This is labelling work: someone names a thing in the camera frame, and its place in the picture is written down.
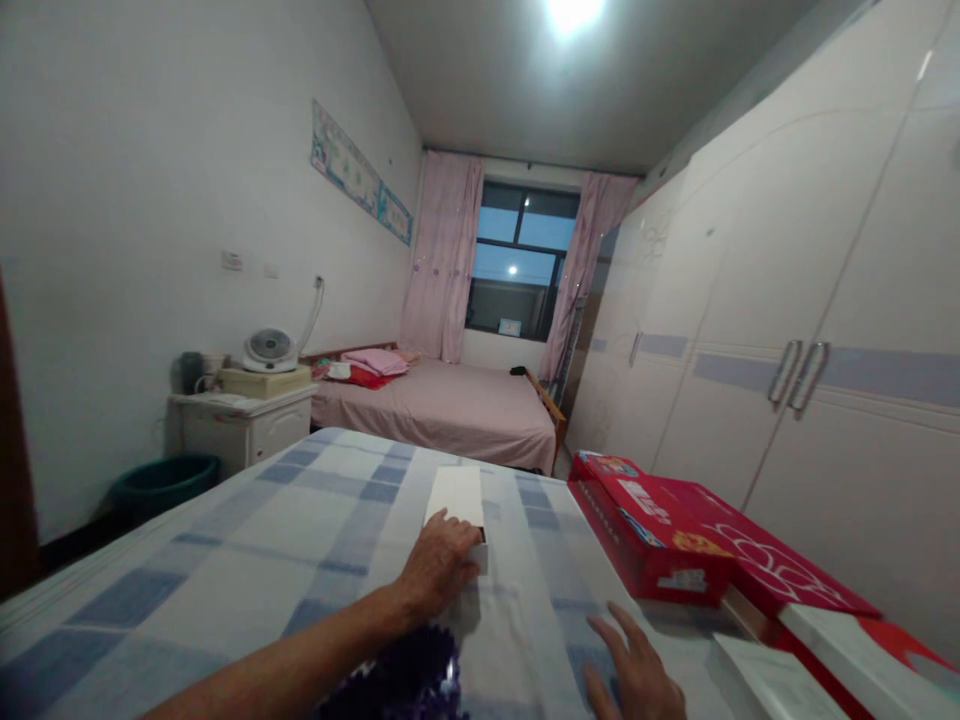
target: wardrobe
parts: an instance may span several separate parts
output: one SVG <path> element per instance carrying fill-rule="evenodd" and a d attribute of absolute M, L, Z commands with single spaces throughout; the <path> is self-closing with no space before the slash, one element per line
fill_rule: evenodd
<path fill-rule="evenodd" d="M 954 663 L 958 4 L 882 0 L 627 218 L 568 434 L 704 484 Z"/>

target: bed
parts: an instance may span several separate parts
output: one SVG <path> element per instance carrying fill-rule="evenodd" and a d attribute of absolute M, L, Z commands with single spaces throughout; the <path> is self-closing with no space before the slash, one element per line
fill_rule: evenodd
<path fill-rule="evenodd" d="M 305 360 L 335 359 L 349 350 Z M 311 419 L 318 427 L 349 428 L 543 475 L 553 474 L 566 430 L 566 419 L 529 371 L 513 376 L 422 358 L 379 390 L 327 380 L 317 385 Z"/>
<path fill-rule="evenodd" d="M 489 574 L 439 619 L 473 720 L 589 717 L 581 663 L 614 670 L 586 617 L 607 600 L 632 608 L 690 720 L 733 717 L 705 667 L 727 621 L 631 601 L 565 483 L 339 429 L 0 605 L 0 717 L 134 717 L 391 582 L 443 465 L 480 468 L 490 545 Z"/>

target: wooden bed frame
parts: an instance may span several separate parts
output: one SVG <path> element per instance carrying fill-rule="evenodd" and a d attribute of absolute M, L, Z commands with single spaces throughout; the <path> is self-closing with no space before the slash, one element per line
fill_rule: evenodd
<path fill-rule="evenodd" d="M 352 348 L 343 348 L 342 350 L 330 350 L 328 352 L 318 353 L 316 355 L 301 355 L 300 364 L 315 365 L 318 360 L 324 359 L 333 361 L 339 359 L 339 357 L 345 352 L 351 352 L 353 350 L 367 350 L 369 348 L 396 350 L 397 344 L 395 342 L 375 343 L 373 345 L 359 345 Z M 556 403 L 554 403 L 550 398 L 550 395 L 547 394 L 547 391 L 543 389 L 543 386 L 529 370 L 527 370 L 527 380 L 529 380 L 530 384 L 536 389 L 537 395 L 540 397 L 540 402 L 543 403 L 543 407 L 550 416 L 550 422 L 553 423 L 554 434 L 556 436 L 556 448 L 554 448 L 553 454 L 553 467 L 550 468 L 550 473 L 552 475 L 557 467 L 557 457 L 560 455 L 560 448 L 563 447 L 564 438 L 567 436 L 567 419 L 563 416 L 563 413 L 560 412 L 560 408 L 557 407 Z"/>

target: hand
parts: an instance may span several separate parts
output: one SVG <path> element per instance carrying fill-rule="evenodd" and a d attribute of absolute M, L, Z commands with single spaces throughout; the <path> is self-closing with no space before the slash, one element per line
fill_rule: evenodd
<path fill-rule="evenodd" d="M 444 508 L 423 526 L 394 583 L 415 627 L 439 615 L 480 574 L 480 568 L 467 561 L 470 548 L 483 540 L 480 530 L 465 520 L 444 519 L 446 514 Z"/>
<path fill-rule="evenodd" d="M 607 603 L 607 607 L 623 628 L 627 645 L 623 644 L 620 633 L 600 618 L 587 618 L 587 623 L 603 638 L 613 656 L 620 679 L 622 717 L 626 720 L 686 720 L 687 703 L 683 691 L 667 677 L 660 656 L 650 645 L 643 630 L 616 603 Z M 583 674 L 587 682 L 587 697 L 598 720 L 621 718 L 596 669 L 585 665 Z"/>

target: pink curtain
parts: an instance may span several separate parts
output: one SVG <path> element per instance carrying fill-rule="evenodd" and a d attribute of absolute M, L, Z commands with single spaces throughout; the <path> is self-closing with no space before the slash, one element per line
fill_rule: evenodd
<path fill-rule="evenodd" d="M 539 377 L 544 382 L 552 382 L 557 377 L 577 299 L 586 297 L 590 292 L 600 241 L 623 220 L 637 182 L 637 178 L 591 172 L 584 174 L 577 223 L 563 265 L 550 337 L 547 338 L 547 348 L 540 362 Z"/>
<path fill-rule="evenodd" d="M 480 158 L 427 152 L 413 273 L 400 318 L 403 350 L 460 362 L 482 196 Z"/>

